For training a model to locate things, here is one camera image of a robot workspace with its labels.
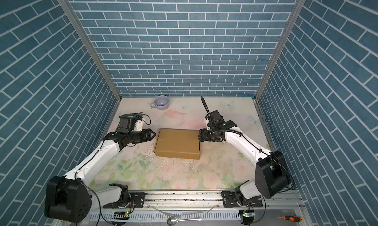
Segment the brown cardboard box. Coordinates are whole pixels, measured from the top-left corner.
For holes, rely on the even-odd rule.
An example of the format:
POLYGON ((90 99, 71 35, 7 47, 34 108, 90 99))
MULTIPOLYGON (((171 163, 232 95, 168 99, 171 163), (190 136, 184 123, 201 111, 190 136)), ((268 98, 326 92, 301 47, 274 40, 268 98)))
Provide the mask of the brown cardboard box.
POLYGON ((161 128, 154 147, 158 157, 200 159, 198 130, 161 128))

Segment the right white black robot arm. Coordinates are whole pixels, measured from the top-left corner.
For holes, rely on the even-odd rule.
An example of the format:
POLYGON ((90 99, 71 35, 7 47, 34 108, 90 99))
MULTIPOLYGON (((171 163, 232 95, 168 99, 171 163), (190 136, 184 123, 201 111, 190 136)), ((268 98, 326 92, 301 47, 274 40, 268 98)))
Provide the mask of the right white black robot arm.
POLYGON ((225 121, 215 110, 208 112, 204 122, 206 128, 199 131, 200 142, 227 142, 255 165, 253 180, 249 180, 235 190, 242 199, 262 196, 270 199, 292 184, 283 154, 271 151, 257 144, 231 120, 225 121))

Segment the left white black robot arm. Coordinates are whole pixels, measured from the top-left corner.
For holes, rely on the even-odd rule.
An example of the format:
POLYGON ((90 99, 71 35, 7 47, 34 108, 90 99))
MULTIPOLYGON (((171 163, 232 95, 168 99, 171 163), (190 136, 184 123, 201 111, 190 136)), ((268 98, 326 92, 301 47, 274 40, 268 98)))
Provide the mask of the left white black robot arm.
POLYGON ((142 112, 121 115, 116 130, 105 135, 91 154, 65 175, 54 176, 48 181, 44 209, 47 218, 78 224, 92 209, 116 208, 133 212, 135 200, 127 185, 112 183, 104 190, 95 191, 89 184, 125 147, 153 140, 156 133, 143 128, 145 116, 142 112))

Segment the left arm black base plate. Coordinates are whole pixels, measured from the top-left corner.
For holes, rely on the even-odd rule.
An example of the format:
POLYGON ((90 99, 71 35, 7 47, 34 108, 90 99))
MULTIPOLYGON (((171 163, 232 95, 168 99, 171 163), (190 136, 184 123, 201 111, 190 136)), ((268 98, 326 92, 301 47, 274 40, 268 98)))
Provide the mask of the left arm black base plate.
POLYGON ((146 193, 144 192, 131 192, 127 197, 121 198, 109 204, 104 205, 103 209, 141 209, 143 208, 146 193))

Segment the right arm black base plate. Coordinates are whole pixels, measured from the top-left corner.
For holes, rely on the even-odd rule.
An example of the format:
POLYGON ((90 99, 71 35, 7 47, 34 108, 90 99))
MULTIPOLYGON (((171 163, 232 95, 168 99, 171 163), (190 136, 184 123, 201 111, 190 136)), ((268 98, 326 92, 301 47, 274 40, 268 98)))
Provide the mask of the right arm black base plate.
POLYGON ((250 199, 245 199, 241 193, 236 191, 222 191, 222 202, 224 208, 236 207, 263 207, 262 198, 255 196, 250 199))

